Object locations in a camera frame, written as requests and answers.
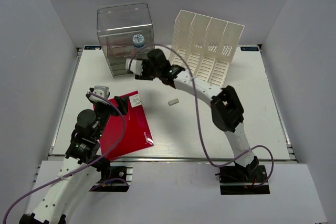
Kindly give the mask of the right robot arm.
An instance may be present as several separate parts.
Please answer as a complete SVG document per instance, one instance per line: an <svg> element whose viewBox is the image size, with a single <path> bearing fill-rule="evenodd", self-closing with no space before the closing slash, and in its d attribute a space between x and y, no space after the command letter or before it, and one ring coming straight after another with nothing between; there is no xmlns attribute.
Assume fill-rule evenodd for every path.
<svg viewBox="0 0 336 224"><path fill-rule="evenodd" d="M147 53L146 59L133 59L126 67L139 80L158 78L167 86L185 91L206 103L211 109L214 125L223 131L233 151L238 177L247 182L256 175L259 165L257 156L250 148L244 130L244 109L235 89L221 88L204 80L192 77L186 67L172 65L161 49Z"/></svg>

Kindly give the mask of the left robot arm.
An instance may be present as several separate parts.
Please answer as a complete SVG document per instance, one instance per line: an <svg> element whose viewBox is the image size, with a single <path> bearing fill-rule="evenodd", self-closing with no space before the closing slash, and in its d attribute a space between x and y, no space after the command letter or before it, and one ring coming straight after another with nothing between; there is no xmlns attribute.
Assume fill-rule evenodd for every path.
<svg viewBox="0 0 336 224"><path fill-rule="evenodd" d="M129 110L128 97L115 97L113 104L107 96L88 92L93 109L85 109L77 116L57 178L51 182L46 195L20 223L68 223L86 194L99 181L110 178L110 161L98 155L100 139L112 116L125 119Z"/></svg>

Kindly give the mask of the white file organizer rack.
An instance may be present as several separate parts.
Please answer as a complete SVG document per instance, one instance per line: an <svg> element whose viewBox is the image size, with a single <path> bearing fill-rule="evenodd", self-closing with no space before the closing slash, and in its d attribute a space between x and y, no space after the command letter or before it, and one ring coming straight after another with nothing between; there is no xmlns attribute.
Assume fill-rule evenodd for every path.
<svg viewBox="0 0 336 224"><path fill-rule="evenodd" d="M172 49L173 65L212 85L223 86L245 26L206 15L181 10L175 19Z"/></svg>

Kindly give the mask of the grey eraser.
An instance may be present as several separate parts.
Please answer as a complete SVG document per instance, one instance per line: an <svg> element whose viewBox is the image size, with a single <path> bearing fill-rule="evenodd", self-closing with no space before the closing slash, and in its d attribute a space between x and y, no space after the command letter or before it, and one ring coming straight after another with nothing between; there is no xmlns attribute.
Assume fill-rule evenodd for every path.
<svg viewBox="0 0 336 224"><path fill-rule="evenodd" d="M169 105L169 106L175 105L175 104L177 104L177 103L179 103L179 100L178 100L178 99L172 99L172 100L169 100L169 101L168 101L168 105Z"/></svg>

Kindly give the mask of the red plastic folder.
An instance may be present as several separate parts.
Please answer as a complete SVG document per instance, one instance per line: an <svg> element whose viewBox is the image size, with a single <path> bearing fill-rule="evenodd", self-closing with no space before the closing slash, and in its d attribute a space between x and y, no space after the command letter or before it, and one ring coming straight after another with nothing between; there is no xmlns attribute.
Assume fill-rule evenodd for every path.
<svg viewBox="0 0 336 224"><path fill-rule="evenodd" d="M105 154L121 136L123 137L121 142L106 155L111 161L154 145L139 92L133 91L123 97L129 98L129 111L124 116L126 131L123 131L123 120L119 116L112 116L100 139L101 152Z"/></svg>

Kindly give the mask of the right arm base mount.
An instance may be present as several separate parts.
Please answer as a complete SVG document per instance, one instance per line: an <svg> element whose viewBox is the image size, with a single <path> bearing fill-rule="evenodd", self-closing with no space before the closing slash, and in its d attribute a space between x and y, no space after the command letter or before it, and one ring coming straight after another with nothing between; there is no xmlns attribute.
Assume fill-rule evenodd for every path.
<svg viewBox="0 0 336 224"><path fill-rule="evenodd" d="M264 165L259 165L248 177L236 166L225 166L215 174L219 179L221 195L269 195L267 172Z"/></svg>

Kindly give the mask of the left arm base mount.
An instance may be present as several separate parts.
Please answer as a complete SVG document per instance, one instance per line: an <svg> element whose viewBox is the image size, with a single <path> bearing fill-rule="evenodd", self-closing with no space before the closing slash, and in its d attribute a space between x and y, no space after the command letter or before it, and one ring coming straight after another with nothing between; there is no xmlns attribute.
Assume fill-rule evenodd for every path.
<svg viewBox="0 0 336 224"><path fill-rule="evenodd" d="M100 180L90 191L102 193L126 193L132 181L132 163L112 163L110 176Z"/></svg>

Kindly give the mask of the clear plastic drawer cabinet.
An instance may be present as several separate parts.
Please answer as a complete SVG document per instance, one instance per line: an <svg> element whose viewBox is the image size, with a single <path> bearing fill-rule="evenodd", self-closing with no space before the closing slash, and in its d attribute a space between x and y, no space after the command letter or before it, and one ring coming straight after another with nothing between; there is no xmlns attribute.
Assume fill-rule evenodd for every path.
<svg viewBox="0 0 336 224"><path fill-rule="evenodd" d="M146 58L154 48L154 29L147 3L124 3L102 6L97 10L97 36L113 77L129 74L126 59L140 48L135 48L132 37L142 34L146 47L138 57Z"/></svg>

